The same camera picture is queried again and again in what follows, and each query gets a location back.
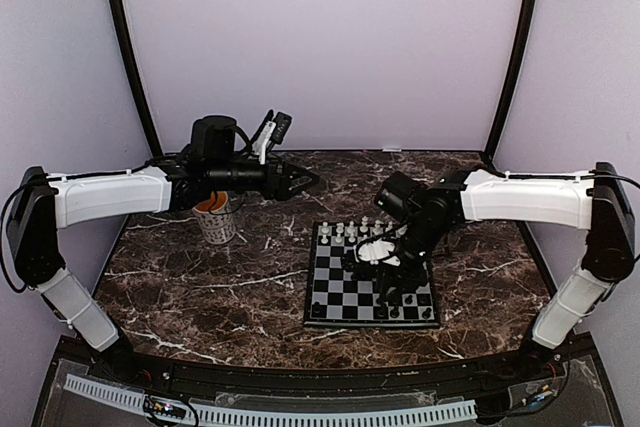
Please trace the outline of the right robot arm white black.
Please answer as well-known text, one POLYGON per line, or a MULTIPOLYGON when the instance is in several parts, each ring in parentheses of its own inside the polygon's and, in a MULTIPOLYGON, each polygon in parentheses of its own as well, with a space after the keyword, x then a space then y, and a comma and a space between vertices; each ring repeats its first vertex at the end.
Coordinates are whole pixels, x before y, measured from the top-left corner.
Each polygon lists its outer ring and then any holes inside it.
POLYGON ((521 381, 534 379, 559 347, 617 284, 633 272, 636 222, 621 176, 609 162, 572 173, 511 173, 481 167, 444 174, 426 185, 395 172, 382 184, 376 204, 403 234, 380 233, 357 247, 366 264, 385 266, 402 280, 416 280, 444 234, 468 223, 507 221, 523 233, 532 224, 554 224, 586 234, 586 250, 510 360, 521 381))

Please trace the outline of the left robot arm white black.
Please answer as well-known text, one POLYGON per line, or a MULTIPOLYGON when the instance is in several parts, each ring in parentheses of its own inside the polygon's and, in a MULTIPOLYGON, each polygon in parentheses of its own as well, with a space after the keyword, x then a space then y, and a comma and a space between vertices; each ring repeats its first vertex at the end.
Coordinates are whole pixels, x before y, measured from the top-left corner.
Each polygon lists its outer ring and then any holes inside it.
POLYGON ((140 359, 127 350, 125 334, 71 273, 59 233, 85 224, 138 213, 186 211, 222 192, 257 193, 287 201, 315 186, 310 170, 272 149, 281 143, 290 116, 268 112, 247 135, 226 115, 194 121, 187 145, 134 168, 78 174, 27 169, 1 210, 1 272, 16 294, 37 292, 80 335, 120 383, 141 374, 140 359))

